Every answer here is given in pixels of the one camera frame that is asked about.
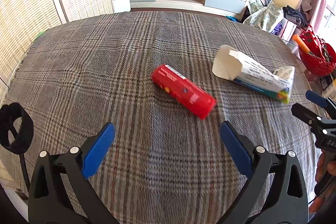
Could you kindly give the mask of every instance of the finger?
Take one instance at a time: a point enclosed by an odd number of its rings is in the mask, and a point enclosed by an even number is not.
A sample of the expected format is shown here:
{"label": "finger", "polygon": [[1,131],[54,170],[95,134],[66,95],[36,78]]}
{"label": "finger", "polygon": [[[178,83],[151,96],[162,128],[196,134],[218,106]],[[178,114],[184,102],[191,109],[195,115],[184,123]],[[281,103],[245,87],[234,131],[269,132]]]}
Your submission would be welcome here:
{"label": "finger", "polygon": [[324,202],[323,198],[316,198],[309,207],[309,213],[310,214],[316,213],[323,205],[323,202]]}
{"label": "finger", "polygon": [[328,172],[331,175],[336,176],[336,161],[331,161],[328,163]]}
{"label": "finger", "polygon": [[317,166],[322,166],[324,164],[325,158],[326,158],[326,154],[322,153],[320,158],[319,158],[319,161],[317,162]]}
{"label": "finger", "polygon": [[323,166],[318,166],[316,169],[315,181],[319,182],[323,177]]}

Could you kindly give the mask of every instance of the red bottle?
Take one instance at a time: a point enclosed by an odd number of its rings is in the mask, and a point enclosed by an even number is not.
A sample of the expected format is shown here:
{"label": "red bottle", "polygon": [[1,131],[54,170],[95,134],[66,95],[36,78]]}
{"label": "red bottle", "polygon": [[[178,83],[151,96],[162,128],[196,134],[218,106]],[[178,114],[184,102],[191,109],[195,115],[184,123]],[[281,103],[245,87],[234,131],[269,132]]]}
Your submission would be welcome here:
{"label": "red bottle", "polygon": [[168,65],[158,67],[152,74],[152,80],[202,120],[216,105],[210,94]]}

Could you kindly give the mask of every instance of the window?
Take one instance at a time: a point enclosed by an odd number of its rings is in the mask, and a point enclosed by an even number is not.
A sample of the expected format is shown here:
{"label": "window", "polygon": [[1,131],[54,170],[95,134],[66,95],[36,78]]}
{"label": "window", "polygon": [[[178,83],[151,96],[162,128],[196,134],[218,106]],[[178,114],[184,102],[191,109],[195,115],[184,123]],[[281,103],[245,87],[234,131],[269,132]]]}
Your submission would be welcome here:
{"label": "window", "polygon": [[327,0],[327,7],[324,12],[320,33],[318,35],[336,51],[336,0]]}

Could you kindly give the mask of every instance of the human hand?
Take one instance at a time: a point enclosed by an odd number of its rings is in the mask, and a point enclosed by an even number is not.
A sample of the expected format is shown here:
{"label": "human hand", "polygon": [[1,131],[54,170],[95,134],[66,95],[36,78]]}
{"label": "human hand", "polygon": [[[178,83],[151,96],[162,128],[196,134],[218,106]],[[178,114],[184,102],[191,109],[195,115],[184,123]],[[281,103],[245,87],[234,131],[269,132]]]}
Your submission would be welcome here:
{"label": "human hand", "polygon": [[[322,150],[322,154],[319,158],[319,161],[317,162],[317,169],[316,169],[316,175],[315,175],[316,182],[319,182],[323,177],[323,164],[324,164],[325,156],[326,156],[326,152]],[[331,161],[328,163],[328,172],[331,175],[336,176],[336,161]],[[332,193],[333,188],[330,188],[327,191],[328,191],[328,194],[325,198],[327,198]],[[313,201],[312,205],[310,205],[309,207],[309,213],[311,214],[316,213],[323,205],[325,198],[316,198]]]}

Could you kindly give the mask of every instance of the bed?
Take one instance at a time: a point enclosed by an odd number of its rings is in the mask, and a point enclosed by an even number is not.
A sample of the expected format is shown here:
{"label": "bed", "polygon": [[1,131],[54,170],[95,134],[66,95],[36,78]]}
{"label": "bed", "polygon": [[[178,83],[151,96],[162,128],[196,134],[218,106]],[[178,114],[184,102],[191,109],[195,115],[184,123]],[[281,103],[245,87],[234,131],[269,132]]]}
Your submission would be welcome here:
{"label": "bed", "polygon": [[[290,103],[213,75],[212,62],[223,44],[271,71],[293,65]],[[161,64],[217,100],[205,120],[152,83],[151,73]],[[34,121],[26,153],[30,177],[40,151],[64,153],[109,121],[115,141],[89,181],[119,222],[216,223],[246,181],[219,137],[225,120],[272,153],[295,151],[308,198],[314,197],[320,152],[308,127],[290,111],[296,102],[315,110],[305,99],[308,89],[300,61],[277,36],[213,16],[130,12],[47,30],[30,47],[5,103],[21,103]],[[1,147],[0,158],[25,190],[18,156]],[[83,213],[66,177],[64,184],[74,208]]]}

